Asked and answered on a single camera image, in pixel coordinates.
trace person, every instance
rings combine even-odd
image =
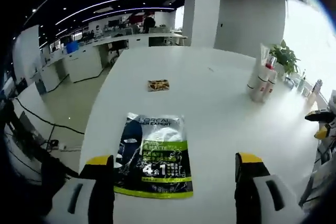
[[[148,12],[146,12],[143,17],[145,18],[143,22],[143,32],[147,34],[149,33],[149,28],[155,27],[155,20],[154,18],[150,17],[150,14]]]
[[[334,0],[322,0],[326,10],[329,10],[331,21],[336,24],[336,12],[334,11],[335,1]],[[7,53],[10,47],[8,56],[12,56],[12,36],[8,36],[8,40],[3,43],[2,50]],[[5,57],[0,57],[0,70],[5,68]],[[0,83],[3,83],[3,75],[0,74]],[[27,197],[31,187],[28,186],[28,181],[20,177],[15,171],[14,166],[9,158],[9,149],[6,145],[8,141],[3,129],[0,129],[0,174],[2,177],[2,200],[5,202],[3,204],[3,218],[10,218],[10,222],[13,223],[44,223],[43,218],[38,215],[35,207],[35,201]],[[330,184],[329,191],[321,197],[320,203],[315,207],[315,209],[308,215],[303,221],[304,224],[311,223],[327,223],[331,222],[334,218],[334,202],[336,199],[336,181]]]
[[[133,34],[138,34],[140,31],[139,27],[136,24],[130,24],[129,27],[132,28]]]
[[[96,38],[101,37],[103,35],[103,31],[99,27],[99,25],[96,26],[96,30],[94,31],[94,36]]]
[[[89,39],[94,39],[95,38],[95,31],[91,30],[89,34]]]

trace tiled floor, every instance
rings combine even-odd
[[[85,132],[92,105],[109,71],[110,68],[106,68],[99,77],[77,83],[72,83],[67,77],[56,90],[42,95],[55,123]],[[51,135],[51,139],[59,140],[68,148],[82,145],[83,137],[84,135],[59,127],[55,127]],[[78,171],[80,151],[52,151],[52,155]]]

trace office desk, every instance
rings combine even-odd
[[[56,52],[59,52],[57,50],[52,54],[50,61],[40,71],[46,90],[49,92],[57,88],[67,74],[70,75],[72,82],[98,77],[108,63],[107,44],[109,43],[127,40],[129,48],[134,49],[148,47],[149,39],[155,37],[176,38],[182,41],[186,38],[174,33],[135,34],[116,38],[108,36],[81,46],[77,51],[70,54],[56,54]]]
[[[121,37],[105,37],[98,41],[94,41],[93,43],[87,44],[86,46],[100,46],[103,44],[112,43],[114,41],[119,40],[128,40],[130,49],[136,47],[148,47],[149,46],[149,38],[154,37],[164,37],[164,38],[178,38],[178,39],[186,39],[186,36],[174,33],[165,33],[165,34],[133,34],[126,35]]]
[[[148,47],[149,39],[154,37],[178,38],[186,37],[178,34],[136,34],[121,37],[106,37],[93,43],[79,47],[71,54],[64,56],[64,63],[69,72],[70,80],[78,82],[95,78],[100,75],[108,63],[108,44],[115,41],[127,40],[130,49]]]
[[[147,199],[116,194],[116,223],[235,223],[235,153],[261,157],[289,186],[312,172],[318,141],[313,108],[282,83],[265,104],[254,103],[246,84],[255,59],[195,47],[125,50],[92,107],[80,156],[116,156],[127,113],[184,115],[194,196]],[[148,80],[168,79],[169,91],[148,92]]]
[[[64,55],[58,54],[39,70],[43,84],[47,92],[58,87],[68,75],[68,71],[63,62]]]

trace white cabinet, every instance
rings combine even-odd
[[[72,82],[97,77],[103,70],[98,47],[82,47],[69,54],[65,62]]]
[[[130,49],[137,47],[148,47],[148,36],[134,36],[133,38],[128,39],[128,45]]]
[[[56,64],[43,67],[40,71],[40,74],[47,92],[57,88],[61,81],[56,71]]]

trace green plant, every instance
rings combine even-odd
[[[296,58],[294,52],[289,49],[284,40],[282,40],[279,45],[273,45],[269,54],[276,57],[277,62],[283,65],[285,73],[291,74],[298,72],[298,65],[296,63],[299,59]]]

